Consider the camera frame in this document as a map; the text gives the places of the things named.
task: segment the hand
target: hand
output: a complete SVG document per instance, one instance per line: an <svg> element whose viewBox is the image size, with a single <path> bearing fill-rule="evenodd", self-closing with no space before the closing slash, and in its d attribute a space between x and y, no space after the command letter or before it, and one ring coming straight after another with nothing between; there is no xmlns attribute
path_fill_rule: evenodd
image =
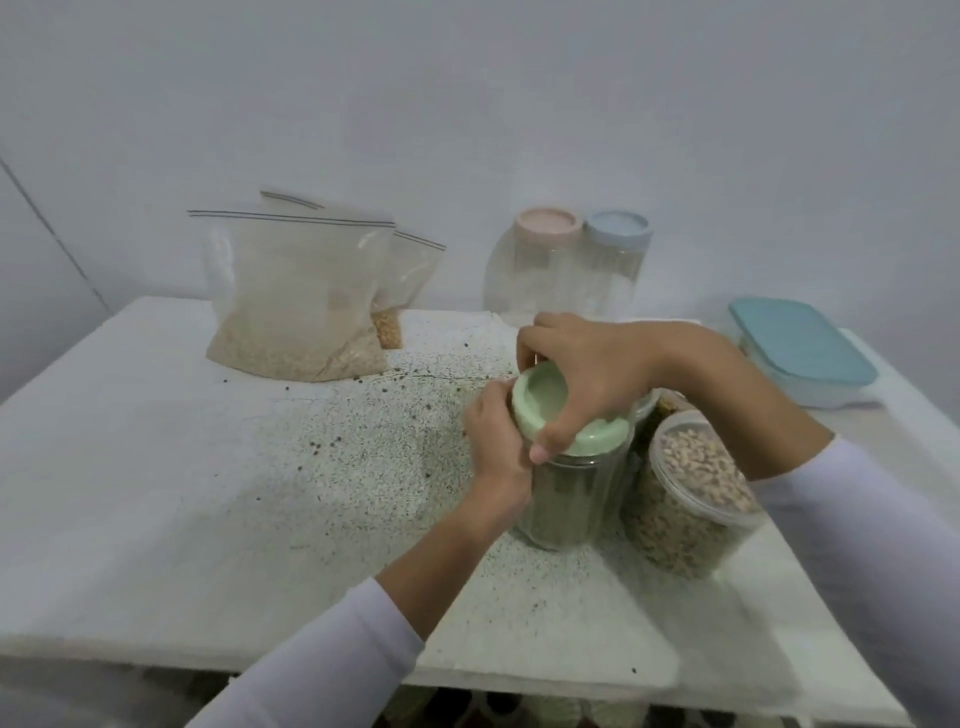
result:
<svg viewBox="0 0 960 728"><path fill-rule="evenodd" d="M673 321L600 324L572 313L541 313L516 338L521 371L551 359L564 374L567 399L530 448L534 463L563 452L591 421L629 411L656 387L681 389L677 374L684 355L711 332Z"/></svg>
<svg viewBox="0 0 960 728"><path fill-rule="evenodd" d="M460 510L480 519L494 539L513 525L531 497L532 464L507 406L513 386L489 382L464 411L473 483Z"/></svg>

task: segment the jar of lentils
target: jar of lentils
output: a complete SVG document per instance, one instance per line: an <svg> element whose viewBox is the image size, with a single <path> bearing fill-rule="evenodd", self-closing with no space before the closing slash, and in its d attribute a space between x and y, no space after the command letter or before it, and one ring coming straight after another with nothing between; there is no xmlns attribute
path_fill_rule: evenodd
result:
<svg viewBox="0 0 960 728"><path fill-rule="evenodd" d="M657 428L623 508L624 530L640 553L687 578L709 576L765 520L743 473L695 410Z"/></svg>

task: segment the white table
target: white table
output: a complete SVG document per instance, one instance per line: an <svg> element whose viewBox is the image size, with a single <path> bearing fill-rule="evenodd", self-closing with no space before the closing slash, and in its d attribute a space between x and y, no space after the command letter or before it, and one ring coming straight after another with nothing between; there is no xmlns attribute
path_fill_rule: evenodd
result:
<svg viewBox="0 0 960 728"><path fill-rule="evenodd" d="M513 333L403 325L385 376L286 383L204 358L208 303L141 299L0 406L0 654L240 670L414 543L464 487L459 410ZM960 431L858 345L924 447L882 409L825 419L960 522ZM699 584L616 534L508 534L410 682L905 722L772 526Z"/></svg>

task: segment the ziplock bag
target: ziplock bag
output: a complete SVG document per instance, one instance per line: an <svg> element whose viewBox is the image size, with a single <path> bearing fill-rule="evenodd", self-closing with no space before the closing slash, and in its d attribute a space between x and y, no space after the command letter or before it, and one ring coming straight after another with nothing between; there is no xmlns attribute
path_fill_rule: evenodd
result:
<svg viewBox="0 0 960 728"><path fill-rule="evenodd" d="M208 359L293 381L386 370L370 308L392 220L260 205L188 214L207 225L204 263L219 322Z"/></svg>
<svg viewBox="0 0 960 728"><path fill-rule="evenodd" d="M307 198L295 192L264 187L260 190L264 204L270 209L290 212L291 206L303 206L313 210L376 214L359 207L332 203L319 198ZM444 257L446 246L428 240L407 229L397 228L390 240L387 256L376 294L371 306L373 324L376 326L380 345L384 349L400 349L403 346L397 309L409 307L423 286L433 276Z"/></svg>

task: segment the white cloth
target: white cloth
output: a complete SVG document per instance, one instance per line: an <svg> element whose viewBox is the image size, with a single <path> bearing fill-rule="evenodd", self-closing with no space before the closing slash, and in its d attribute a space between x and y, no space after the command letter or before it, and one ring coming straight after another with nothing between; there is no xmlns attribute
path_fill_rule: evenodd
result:
<svg viewBox="0 0 960 728"><path fill-rule="evenodd" d="M921 726L960 726L960 534L841 439L752 484L824 602ZM190 728L367 728L423 642L373 579L227 687Z"/></svg>
<svg viewBox="0 0 960 728"><path fill-rule="evenodd" d="M840 438L752 483L837 622L920 726L960 726L960 533Z"/></svg>
<svg viewBox="0 0 960 728"><path fill-rule="evenodd" d="M367 579L230 683L189 728L370 728L422 650Z"/></svg>

